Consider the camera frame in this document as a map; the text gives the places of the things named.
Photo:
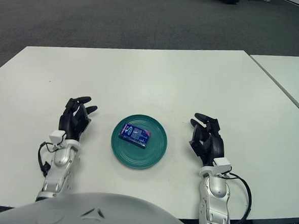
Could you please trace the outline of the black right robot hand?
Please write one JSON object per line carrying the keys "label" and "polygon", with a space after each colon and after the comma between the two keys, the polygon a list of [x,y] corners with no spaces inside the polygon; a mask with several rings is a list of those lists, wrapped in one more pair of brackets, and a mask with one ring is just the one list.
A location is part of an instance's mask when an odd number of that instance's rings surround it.
{"label": "black right robot hand", "polygon": [[190,120],[194,132],[189,144],[196,156],[200,157],[203,167],[218,167],[219,164],[215,162],[215,159],[225,157],[224,142],[219,134],[219,122],[201,113],[195,113],[195,118],[206,126],[195,119]]}

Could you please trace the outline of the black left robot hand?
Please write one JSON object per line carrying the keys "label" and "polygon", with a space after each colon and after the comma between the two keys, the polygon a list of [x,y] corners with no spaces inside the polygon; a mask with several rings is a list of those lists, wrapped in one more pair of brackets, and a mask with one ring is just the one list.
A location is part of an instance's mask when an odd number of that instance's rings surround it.
{"label": "black left robot hand", "polygon": [[97,110],[97,106],[85,107],[91,97],[83,96],[70,98],[65,105],[65,110],[60,116],[57,140],[51,140],[54,145],[60,145],[64,140],[80,141],[82,133],[86,130],[91,119],[89,114]]}

